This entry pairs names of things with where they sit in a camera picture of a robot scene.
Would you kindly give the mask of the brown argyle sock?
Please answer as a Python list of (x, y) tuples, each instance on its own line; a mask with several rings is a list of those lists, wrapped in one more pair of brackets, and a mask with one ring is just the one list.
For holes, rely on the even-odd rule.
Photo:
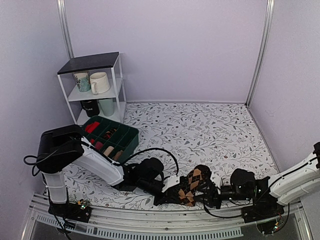
[(186, 176), (180, 178), (178, 187), (178, 199), (181, 205), (194, 207), (196, 204), (196, 192), (201, 186), (207, 184), (211, 178), (211, 170), (206, 165), (197, 165)]

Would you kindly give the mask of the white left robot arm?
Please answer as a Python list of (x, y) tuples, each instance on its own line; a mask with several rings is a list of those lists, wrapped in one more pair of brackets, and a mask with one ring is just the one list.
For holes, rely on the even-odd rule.
[(140, 163), (120, 163), (97, 150), (83, 136), (78, 125), (68, 125), (42, 133), (35, 165), (43, 174), (50, 201), (63, 216), (74, 213), (68, 200), (63, 169), (70, 164), (87, 169), (109, 186), (131, 192), (139, 188), (154, 196), (154, 205), (181, 204), (180, 177), (165, 178), (164, 166), (157, 158), (146, 158)]

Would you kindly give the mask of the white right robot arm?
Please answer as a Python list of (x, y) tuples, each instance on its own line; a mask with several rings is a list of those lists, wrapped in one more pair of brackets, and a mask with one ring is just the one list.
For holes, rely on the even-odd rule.
[(237, 168), (230, 177), (229, 185), (211, 176), (204, 186), (202, 202), (219, 209), (222, 201), (249, 201), (259, 206), (262, 218), (269, 218), (278, 206), (308, 194), (320, 186), (320, 143), (313, 145), (313, 152), (300, 163), (278, 174), (256, 179), (251, 171)]

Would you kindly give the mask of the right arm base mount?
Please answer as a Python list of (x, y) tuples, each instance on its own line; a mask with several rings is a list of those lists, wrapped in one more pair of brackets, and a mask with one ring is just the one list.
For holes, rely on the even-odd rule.
[(272, 221), (256, 224), (256, 228), (262, 235), (273, 235), (279, 232), (286, 225), (289, 219), (289, 216), (284, 219), (284, 213), (284, 207), (276, 202), (260, 202), (241, 209), (241, 217), (245, 223), (273, 218)]

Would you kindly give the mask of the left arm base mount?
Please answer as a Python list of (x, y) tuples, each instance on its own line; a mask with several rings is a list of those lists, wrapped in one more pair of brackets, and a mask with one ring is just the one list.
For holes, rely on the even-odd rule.
[(89, 201), (81, 199), (75, 203), (53, 203), (49, 199), (49, 214), (61, 217), (67, 220), (74, 220), (82, 223), (88, 223), (91, 217), (92, 208), (89, 206)]

